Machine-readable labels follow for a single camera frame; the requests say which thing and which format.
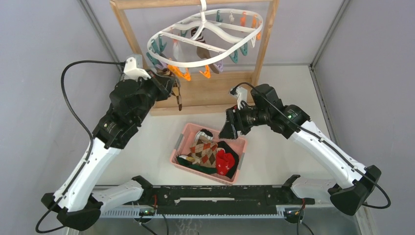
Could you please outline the black white striped sock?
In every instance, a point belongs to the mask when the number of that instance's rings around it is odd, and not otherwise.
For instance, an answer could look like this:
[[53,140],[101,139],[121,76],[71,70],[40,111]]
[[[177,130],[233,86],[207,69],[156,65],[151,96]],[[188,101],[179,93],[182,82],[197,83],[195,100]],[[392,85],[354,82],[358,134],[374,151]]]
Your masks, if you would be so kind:
[[198,132],[197,137],[200,139],[201,137],[205,138],[206,140],[211,141],[213,139],[213,134],[207,130],[207,129],[202,129]]

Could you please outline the red christmas sock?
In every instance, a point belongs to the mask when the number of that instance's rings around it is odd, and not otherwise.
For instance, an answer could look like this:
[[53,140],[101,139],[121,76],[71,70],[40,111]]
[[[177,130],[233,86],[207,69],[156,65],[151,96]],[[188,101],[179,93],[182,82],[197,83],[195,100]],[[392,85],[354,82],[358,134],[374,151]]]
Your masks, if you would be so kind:
[[226,175],[234,165],[235,159],[231,153],[224,149],[216,153],[216,170],[219,175]]

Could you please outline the pink plastic basket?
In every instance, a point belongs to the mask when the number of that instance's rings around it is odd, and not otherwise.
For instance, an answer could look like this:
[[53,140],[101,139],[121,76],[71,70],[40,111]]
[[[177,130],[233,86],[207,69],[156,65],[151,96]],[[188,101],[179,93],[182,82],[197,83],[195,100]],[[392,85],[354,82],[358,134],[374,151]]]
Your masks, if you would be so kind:
[[188,154],[190,153],[190,146],[192,144],[192,142],[194,141],[195,137],[196,137],[196,133],[202,129],[206,129],[208,131],[210,131],[213,134],[213,139],[215,141],[219,140],[218,139],[218,135],[219,135],[219,131],[218,130],[214,130],[211,128],[207,128],[207,127],[203,127],[197,124],[193,124],[193,123],[187,123],[184,126],[184,129],[182,131],[182,133],[180,134],[177,143],[173,149],[173,152],[170,156],[170,162],[178,169],[187,171],[189,173],[192,174],[196,174],[199,175],[201,177],[225,184],[225,185],[234,185],[238,179],[239,173],[240,173],[240,168],[242,166],[242,160],[244,158],[244,154],[246,151],[246,147],[248,145],[247,141],[244,138],[238,138],[236,140],[224,140],[226,142],[226,144],[228,144],[230,146],[230,148],[237,154],[238,156],[238,161],[235,167],[235,173],[231,178],[228,178],[226,176],[221,176],[217,173],[215,174],[206,174],[206,173],[202,173],[200,171],[197,171],[195,169],[191,169],[189,167],[186,167],[184,165],[181,165],[177,162],[177,157],[179,155],[183,155],[183,154]]

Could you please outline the dark green sock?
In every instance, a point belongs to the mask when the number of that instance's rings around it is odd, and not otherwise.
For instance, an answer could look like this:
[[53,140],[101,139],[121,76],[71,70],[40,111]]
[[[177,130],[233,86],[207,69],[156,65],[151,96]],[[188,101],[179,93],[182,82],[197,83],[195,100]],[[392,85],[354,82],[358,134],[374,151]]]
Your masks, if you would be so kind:
[[202,172],[204,174],[212,175],[212,174],[217,173],[217,170],[215,167],[201,166],[199,164],[195,164],[194,162],[189,161],[188,158],[189,156],[180,155],[176,157],[176,160],[178,164],[185,166],[187,168]]

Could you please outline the white round clip hanger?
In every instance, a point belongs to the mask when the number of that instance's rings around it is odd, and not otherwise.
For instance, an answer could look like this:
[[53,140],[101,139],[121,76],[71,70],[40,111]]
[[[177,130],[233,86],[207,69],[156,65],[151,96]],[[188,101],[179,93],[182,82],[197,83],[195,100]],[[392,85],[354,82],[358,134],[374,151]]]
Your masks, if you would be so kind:
[[[205,78],[224,70],[224,60],[237,64],[261,39],[263,17],[242,9],[208,10],[201,1],[199,13],[193,14],[154,34],[147,42],[146,56],[159,70],[169,69],[178,78],[191,80],[190,70],[199,69]],[[185,62],[173,56],[173,40],[178,40]],[[183,75],[178,67],[187,68]]]

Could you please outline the dark brown argyle sock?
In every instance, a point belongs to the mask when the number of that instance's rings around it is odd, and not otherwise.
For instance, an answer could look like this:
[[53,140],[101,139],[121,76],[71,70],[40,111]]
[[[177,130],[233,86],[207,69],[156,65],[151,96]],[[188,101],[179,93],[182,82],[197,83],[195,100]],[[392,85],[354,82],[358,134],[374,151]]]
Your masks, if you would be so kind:
[[169,76],[172,77],[174,79],[174,84],[172,87],[172,92],[171,94],[173,96],[175,96],[176,101],[177,101],[177,105],[178,105],[178,109],[179,111],[182,110],[183,108],[183,103],[182,103],[182,96],[181,96],[181,83],[180,80],[178,79],[178,77],[169,69],[161,69],[157,71],[158,75],[162,75],[162,76]]

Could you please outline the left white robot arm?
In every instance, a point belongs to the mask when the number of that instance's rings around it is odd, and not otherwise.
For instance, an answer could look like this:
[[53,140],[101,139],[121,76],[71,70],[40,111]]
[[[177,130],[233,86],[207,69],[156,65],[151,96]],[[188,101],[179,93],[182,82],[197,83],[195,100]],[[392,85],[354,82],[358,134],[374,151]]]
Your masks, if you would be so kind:
[[147,77],[123,79],[110,93],[110,106],[89,134],[90,144],[65,183],[41,201],[57,213],[64,227],[84,231],[103,214],[125,203],[149,203],[152,185],[141,176],[103,191],[94,187],[109,163],[138,132],[145,117],[158,101],[167,100],[177,84],[175,77],[151,70]]

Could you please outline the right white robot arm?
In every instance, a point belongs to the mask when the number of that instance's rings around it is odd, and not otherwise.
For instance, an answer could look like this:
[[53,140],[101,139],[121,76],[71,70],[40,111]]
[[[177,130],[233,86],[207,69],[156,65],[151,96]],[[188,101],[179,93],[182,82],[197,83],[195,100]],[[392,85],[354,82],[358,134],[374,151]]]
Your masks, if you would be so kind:
[[330,180],[307,179],[299,175],[287,180],[283,199],[290,204],[301,198],[329,201],[346,215],[355,215],[366,205],[375,188],[381,170],[365,166],[331,141],[297,105],[285,105],[275,89],[268,84],[253,86],[248,82],[230,89],[236,104],[226,110],[226,121],[219,138],[235,140],[252,127],[266,125],[286,139],[305,149],[331,175]]

